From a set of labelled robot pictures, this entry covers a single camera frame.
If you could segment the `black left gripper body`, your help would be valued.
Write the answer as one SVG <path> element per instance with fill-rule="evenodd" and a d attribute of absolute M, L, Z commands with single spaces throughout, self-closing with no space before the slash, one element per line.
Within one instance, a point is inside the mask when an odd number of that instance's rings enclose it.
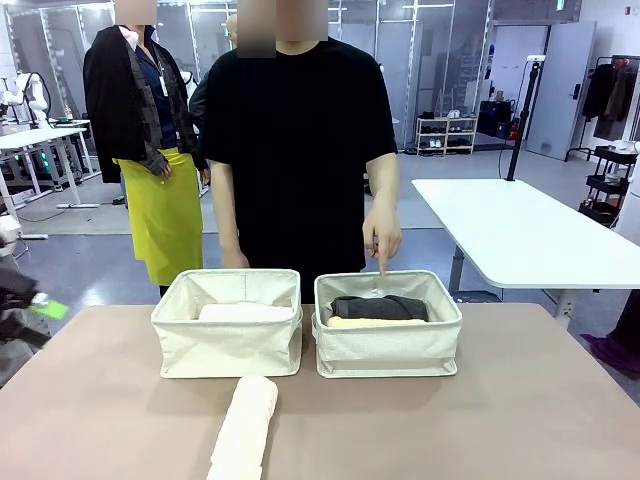
<path fill-rule="evenodd" d="M 39 344 L 40 333 L 19 318 L 18 313 L 28 310 L 37 294 L 37 282 L 22 273 L 1 269 L 1 341 L 20 340 Z"/>

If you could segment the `person's left hand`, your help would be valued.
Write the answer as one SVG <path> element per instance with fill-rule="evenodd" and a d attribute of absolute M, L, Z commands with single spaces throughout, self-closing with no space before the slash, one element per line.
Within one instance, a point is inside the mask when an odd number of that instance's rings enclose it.
<path fill-rule="evenodd" d="M 378 262 L 379 273 L 385 275 L 389 260 L 402 243 L 396 211 L 373 207 L 365 217 L 363 237 L 366 254 Z"/>

